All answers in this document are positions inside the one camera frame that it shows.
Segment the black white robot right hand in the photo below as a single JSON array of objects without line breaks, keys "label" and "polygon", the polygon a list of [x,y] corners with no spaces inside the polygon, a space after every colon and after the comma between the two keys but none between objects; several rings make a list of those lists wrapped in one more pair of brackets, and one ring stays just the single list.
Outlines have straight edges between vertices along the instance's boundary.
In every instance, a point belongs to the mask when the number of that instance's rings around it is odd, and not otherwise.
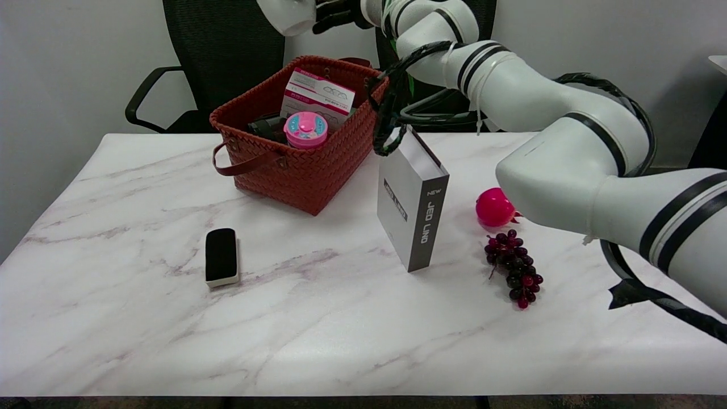
[{"label": "black white robot right hand", "polygon": [[316,23],[312,26],[314,35],[351,23],[363,30],[374,27],[366,20],[361,1],[316,1]]}]

